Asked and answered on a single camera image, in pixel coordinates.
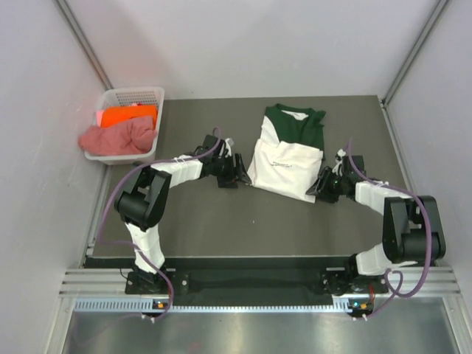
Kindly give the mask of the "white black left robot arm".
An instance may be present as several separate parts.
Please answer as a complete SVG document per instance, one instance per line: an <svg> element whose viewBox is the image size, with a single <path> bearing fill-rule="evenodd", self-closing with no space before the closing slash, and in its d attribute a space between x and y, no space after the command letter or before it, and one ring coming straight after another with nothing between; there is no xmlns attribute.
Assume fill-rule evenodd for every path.
<svg viewBox="0 0 472 354"><path fill-rule="evenodd" d="M159 223L172 188L208 176L216 177L220 188L235 189L239 181L251 183L242 156L233 151L233 145L230 138L207 135L193 152L146 164L123 184L114 208L131 235L135 253L126 294L163 294L168 288L170 276L165 268Z"/></svg>

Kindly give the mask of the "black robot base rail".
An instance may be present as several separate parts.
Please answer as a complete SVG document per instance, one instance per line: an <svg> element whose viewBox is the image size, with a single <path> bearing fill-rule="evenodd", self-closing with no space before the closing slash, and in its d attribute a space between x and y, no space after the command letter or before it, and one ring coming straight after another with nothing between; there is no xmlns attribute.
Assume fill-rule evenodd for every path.
<svg viewBox="0 0 472 354"><path fill-rule="evenodd" d="M348 282L349 257L170 257L165 268L176 306L332 305L336 296L386 294L382 277Z"/></svg>

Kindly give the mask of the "white green ringer t-shirt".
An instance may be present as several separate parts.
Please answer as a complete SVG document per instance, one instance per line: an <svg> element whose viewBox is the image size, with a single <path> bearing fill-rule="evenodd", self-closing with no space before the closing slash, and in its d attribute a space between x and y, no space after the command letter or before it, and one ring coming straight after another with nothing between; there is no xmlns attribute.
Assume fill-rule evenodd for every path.
<svg viewBox="0 0 472 354"><path fill-rule="evenodd" d="M325 157L325 114L280 103L267 107L247 170L251 185L313 204L316 197L307 191Z"/></svg>

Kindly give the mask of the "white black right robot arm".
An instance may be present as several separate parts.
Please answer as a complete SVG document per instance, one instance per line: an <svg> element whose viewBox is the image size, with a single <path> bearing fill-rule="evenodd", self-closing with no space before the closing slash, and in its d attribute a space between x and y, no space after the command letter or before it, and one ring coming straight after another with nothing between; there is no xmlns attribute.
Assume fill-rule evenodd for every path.
<svg viewBox="0 0 472 354"><path fill-rule="evenodd" d="M401 277L400 268L421 263L420 279L409 292L402 293L399 285L386 284L395 296L412 297L423 287L431 264L445 256L446 242L436 199L366 177L362 156L339 150L336 165L324 167L307 194L331 204L345 196L383 218L381 242L350 256L346 263L344 283L351 291L364 290L371 277Z"/></svg>

